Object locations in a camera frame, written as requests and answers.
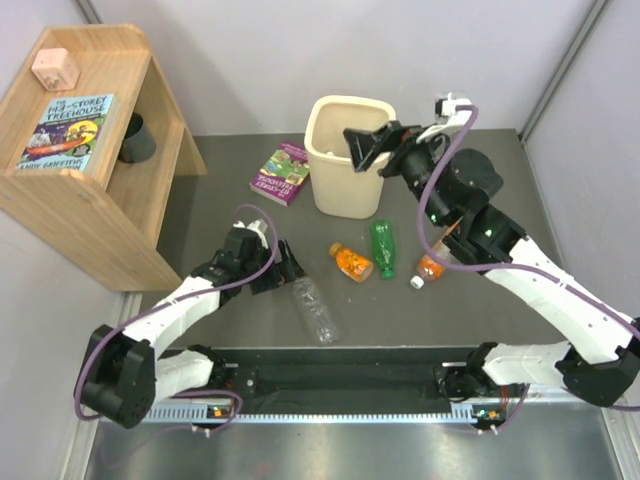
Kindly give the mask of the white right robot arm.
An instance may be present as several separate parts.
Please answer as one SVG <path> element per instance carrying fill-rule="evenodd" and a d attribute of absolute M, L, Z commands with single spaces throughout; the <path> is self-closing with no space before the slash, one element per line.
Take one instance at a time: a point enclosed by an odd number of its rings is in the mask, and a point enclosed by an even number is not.
<path fill-rule="evenodd" d="M 447 228 L 448 252 L 432 251 L 434 260 L 505 288 L 563 335 L 553 344 L 481 344 L 462 375 L 474 393 L 548 385 L 595 406 L 617 407 L 639 375 L 637 321 L 591 294 L 492 205 L 504 181 L 485 154 L 455 150 L 456 139 L 443 125 L 390 121 L 374 131 L 347 128 L 343 136 L 356 172 L 388 154 L 379 176 L 402 178 L 420 202 L 418 221 Z"/>

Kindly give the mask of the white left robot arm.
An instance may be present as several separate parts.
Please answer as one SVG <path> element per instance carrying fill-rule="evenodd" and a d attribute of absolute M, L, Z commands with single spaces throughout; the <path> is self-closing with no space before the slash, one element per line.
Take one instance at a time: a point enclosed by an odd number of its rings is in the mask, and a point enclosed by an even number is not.
<path fill-rule="evenodd" d="M 216 396 L 227 374 L 205 347 L 172 356 L 168 347 L 189 328 L 237 296 L 275 290 L 306 274 L 289 244 L 268 244 L 262 220 L 236 223 L 213 258 L 195 268 L 170 295 L 118 328 L 102 325 L 90 336 L 74 389 L 76 412 L 85 408 L 130 429 L 158 402 L 197 389 Z"/>

